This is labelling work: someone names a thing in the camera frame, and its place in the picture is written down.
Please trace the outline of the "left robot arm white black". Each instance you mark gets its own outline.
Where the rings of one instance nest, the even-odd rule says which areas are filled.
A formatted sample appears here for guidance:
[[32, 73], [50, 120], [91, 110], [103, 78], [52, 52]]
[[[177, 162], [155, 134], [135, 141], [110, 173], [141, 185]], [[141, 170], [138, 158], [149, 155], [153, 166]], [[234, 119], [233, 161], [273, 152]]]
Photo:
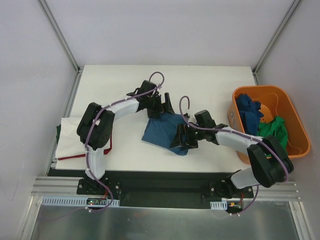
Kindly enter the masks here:
[[105, 107], [95, 102], [87, 106], [76, 130], [85, 148], [86, 161], [85, 175], [77, 189], [79, 195], [85, 192], [94, 195], [108, 193], [104, 181], [104, 148], [111, 143], [114, 121], [144, 109], [150, 119], [159, 119], [162, 113], [175, 113], [170, 94], [164, 93], [162, 102], [159, 88], [160, 84], [144, 80], [141, 87], [127, 93], [121, 100]]

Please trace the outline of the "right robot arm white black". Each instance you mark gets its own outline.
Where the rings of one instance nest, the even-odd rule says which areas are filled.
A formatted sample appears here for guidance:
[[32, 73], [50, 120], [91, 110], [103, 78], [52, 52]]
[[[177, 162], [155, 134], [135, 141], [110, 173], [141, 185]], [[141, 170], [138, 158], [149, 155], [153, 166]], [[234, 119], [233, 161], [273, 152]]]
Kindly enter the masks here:
[[216, 124], [207, 110], [195, 114], [195, 123], [188, 121], [187, 114], [182, 118], [185, 123], [178, 124], [176, 135], [169, 146], [171, 149], [196, 149], [200, 140], [206, 140], [248, 156], [249, 168], [232, 173], [213, 187], [214, 192], [222, 198], [237, 197], [247, 187], [269, 188], [282, 183], [294, 170], [288, 154], [272, 135], [252, 136], [225, 124]]

